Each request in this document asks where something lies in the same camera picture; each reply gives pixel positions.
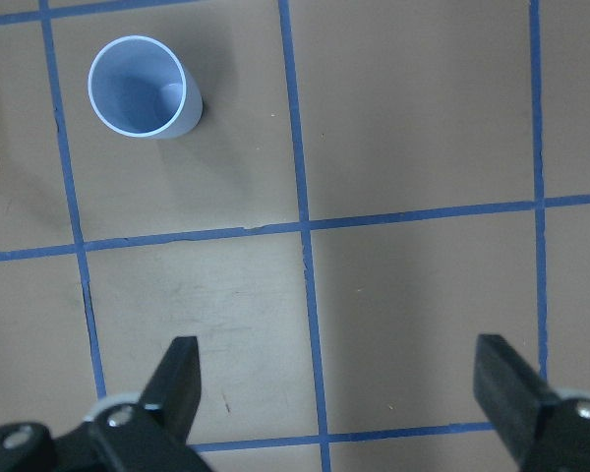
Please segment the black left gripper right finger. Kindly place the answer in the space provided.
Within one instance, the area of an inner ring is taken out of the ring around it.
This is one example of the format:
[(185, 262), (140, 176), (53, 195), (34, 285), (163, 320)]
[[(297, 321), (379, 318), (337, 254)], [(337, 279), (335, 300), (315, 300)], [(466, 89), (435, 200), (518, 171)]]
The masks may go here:
[(561, 404), (559, 395), (499, 334), (477, 336), (473, 394), (515, 464), (523, 467)]

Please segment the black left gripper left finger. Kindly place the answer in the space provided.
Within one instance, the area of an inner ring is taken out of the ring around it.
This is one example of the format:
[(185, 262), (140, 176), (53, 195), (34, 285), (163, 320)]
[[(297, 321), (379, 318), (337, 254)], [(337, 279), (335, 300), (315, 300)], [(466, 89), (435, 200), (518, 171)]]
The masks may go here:
[(138, 404), (175, 440), (185, 444), (200, 402), (198, 339), (175, 337), (148, 380)]

